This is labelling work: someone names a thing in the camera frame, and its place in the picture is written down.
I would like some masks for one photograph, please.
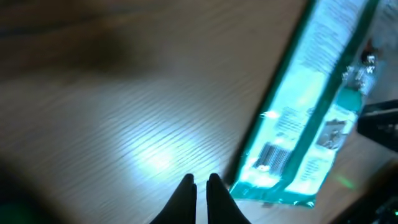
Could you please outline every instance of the wooden table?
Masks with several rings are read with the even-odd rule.
[[[73,223],[148,223],[191,172],[206,223],[206,180],[225,173],[304,5],[0,5],[1,158]],[[253,223],[328,223],[394,156],[353,133],[314,210],[238,205]]]

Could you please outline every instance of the food packet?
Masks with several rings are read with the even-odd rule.
[[[308,2],[249,134],[233,198],[314,207],[397,24],[397,1]]]

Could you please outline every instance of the green package edge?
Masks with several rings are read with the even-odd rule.
[[[316,3],[317,0],[310,0],[305,6],[302,16],[295,28],[295,31],[290,38],[290,44],[286,48],[281,63],[277,67],[273,82],[271,83],[271,87],[267,91],[265,101],[261,106],[260,113],[263,113],[264,111],[267,111],[269,109],[272,100],[275,97],[275,93],[282,82],[282,78],[284,77],[289,67],[290,61],[295,53],[295,49],[297,48],[302,34],[308,24],[308,20],[312,15]],[[299,166],[302,162],[302,159],[307,153],[308,148],[310,147],[312,140],[314,139],[318,131],[318,127],[321,125],[323,117],[326,115],[326,112],[329,110],[330,106],[335,100],[341,101],[341,99],[339,99],[338,97],[338,92],[341,89],[341,85],[343,83],[342,74],[346,71],[347,66],[351,65],[357,51],[359,50],[360,46],[363,45],[364,39],[366,38],[368,30],[371,26],[371,22],[374,18],[378,5],[379,0],[369,0],[366,3],[364,11],[358,20],[358,26],[354,31],[351,40],[348,42],[348,45],[341,54],[341,57],[338,60],[335,68],[333,69],[326,88],[317,102],[315,111],[309,119],[305,129],[303,130],[303,133],[300,136],[300,140],[295,146],[292,155],[282,173],[281,180],[271,188],[257,187],[251,185],[250,183],[239,181],[239,176],[241,175],[242,168],[246,163],[250,148],[254,142],[254,138],[256,137],[259,131],[260,124],[262,122],[262,118],[260,118],[259,116],[257,117],[254,123],[254,128],[249,133],[248,141],[245,144],[243,154],[240,158],[238,172],[235,176],[235,183],[231,186],[229,190],[233,198],[243,200],[256,200],[270,203],[281,203],[282,201],[283,204],[301,205],[313,208],[317,194],[303,195],[293,192],[286,192],[285,188],[293,182]],[[356,106],[355,108],[345,109],[355,111],[361,106],[362,105]],[[328,175],[326,175],[323,179],[321,186],[325,182],[327,176]]]

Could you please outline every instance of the transparent plastic wrapper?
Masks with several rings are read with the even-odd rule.
[[[395,47],[397,3],[309,1],[246,143],[235,199],[314,207]]]

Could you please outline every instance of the printed picture on package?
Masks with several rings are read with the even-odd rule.
[[[317,139],[317,145],[331,150],[339,149],[352,126],[352,121],[339,121],[337,119],[327,121]]]

